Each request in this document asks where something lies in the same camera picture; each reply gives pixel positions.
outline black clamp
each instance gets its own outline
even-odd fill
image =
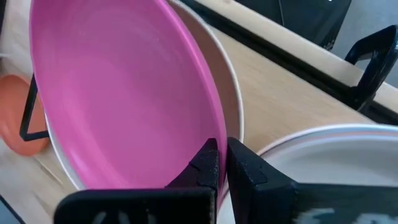
[[[354,44],[345,60],[355,65],[371,59],[357,86],[349,89],[347,103],[361,111],[373,100],[398,58],[398,26],[389,26]]]
[[[398,188],[302,184],[228,139],[228,184],[236,224],[393,223]]]

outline white rim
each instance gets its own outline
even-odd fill
[[[283,138],[280,138],[271,144],[267,145],[266,147],[262,148],[260,151],[258,151],[259,156],[263,156],[267,151],[270,149],[275,148],[276,146],[279,146],[283,143],[286,143],[288,141],[291,141],[295,138],[299,138],[308,134],[313,134],[313,133],[318,133],[321,131],[330,131],[330,130],[336,130],[336,129],[349,129],[349,128],[368,128],[368,129],[374,129],[374,130],[383,130],[383,131],[396,131],[397,127],[391,126],[391,125],[381,125],[381,124],[358,124],[358,123],[352,123],[352,124],[332,124],[332,125],[327,125],[327,126],[320,126],[316,128],[310,128],[306,129],[304,131],[299,131],[293,134],[290,134],[288,136],[285,136]]]
[[[47,116],[44,114],[45,122],[47,123],[47,131],[49,132],[49,136],[51,139],[51,144],[54,148],[55,155],[57,156],[58,161],[61,163],[62,169],[65,171],[67,174],[69,180],[72,182],[73,186],[77,190],[84,190],[86,187],[84,184],[80,181],[78,176],[76,175],[75,171],[72,169],[71,165],[69,164],[67,158],[63,154],[62,150],[60,150],[60,147],[58,145],[57,138],[54,135],[54,132],[51,129],[51,126],[49,124],[49,121],[47,119]]]
[[[195,11],[193,11],[191,8],[189,8],[187,5],[185,5],[181,1],[171,0],[171,2],[175,3],[176,5],[180,6],[182,9],[187,11],[192,17],[194,17],[202,25],[202,27],[207,31],[207,34],[213,39],[213,41],[216,43],[218,49],[220,50],[221,54],[223,55],[223,58],[224,58],[225,62],[227,63],[229,72],[232,76],[232,80],[233,80],[235,92],[236,92],[236,98],[238,99],[239,123],[240,123],[239,140],[241,142],[243,142],[243,139],[244,139],[244,111],[243,111],[242,93],[241,93],[241,88],[239,86],[238,77],[236,76],[235,69],[232,65],[231,60],[228,57],[228,54],[226,53],[223,45],[218,40],[216,35],[214,35],[213,31],[209,28],[207,23]]]

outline black plastic holder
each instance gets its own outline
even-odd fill
[[[371,60],[358,85],[351,87],[347,104],[358,111],[365,109],[387,78],[397,58],[397,25],[389,26],[357,41],[345,60],[353,65],[360,60]]]

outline wooden surface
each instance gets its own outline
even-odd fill
[[[0,40],[1,52],[9,54],[9,58],[2,61],[4,72],[32,73],[29,5],[30,0],[7,3]],[[314,126],[370,123],[270,60],[217,30],[215,33],[230,56],[240,82],[245,144],[254,151],[287,134]],[[21,157],[0,141],[0,194],[27,223],[50,223],[56,205],[74,190],[51,146],[38,156]]]
[[[360,68],[234,0],[196,1],[348,86],[356,85],[362,77]],[[398,113],[397,98],[398,89],[383,83],[375,101]]]

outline dish rack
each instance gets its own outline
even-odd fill
[[[208,17],[211,17],[212,14],[209,13],[206,15],[204,19],[208,21]],[[253,38],[251,41],[252,44],[256,44],[257,39]],[[373,102],[377,90],[388,76],[397,58],[398,26],[389,26],[357,41],[348,52],[345,60],[353,65],[360,60],[370,59],[362,78],[356,86],[346,86],[331,77],[328,77],[326,84],[325,80],[322,80],[324,77],[311,77],[311,79],[305,80],[352,109],[367,115],[369,105]],[[19,131],[24,141],[49,137],[48,131],[28,133],[36,96],[37,85],[33,74]],[[380,110],[377,111],[377,115],[378,117],[368,117],[378,123],[398,124],[398,114],[393,111]]]

